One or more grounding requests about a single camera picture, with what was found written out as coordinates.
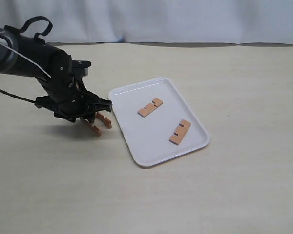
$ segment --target white backdrop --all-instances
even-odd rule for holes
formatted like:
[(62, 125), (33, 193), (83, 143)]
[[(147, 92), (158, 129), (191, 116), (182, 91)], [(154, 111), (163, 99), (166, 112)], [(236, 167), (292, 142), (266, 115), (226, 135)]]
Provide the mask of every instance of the white backdrop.
[(38, 15), (47, 41), (293, 44), (293, 0), (0, 0), (0, 27)]

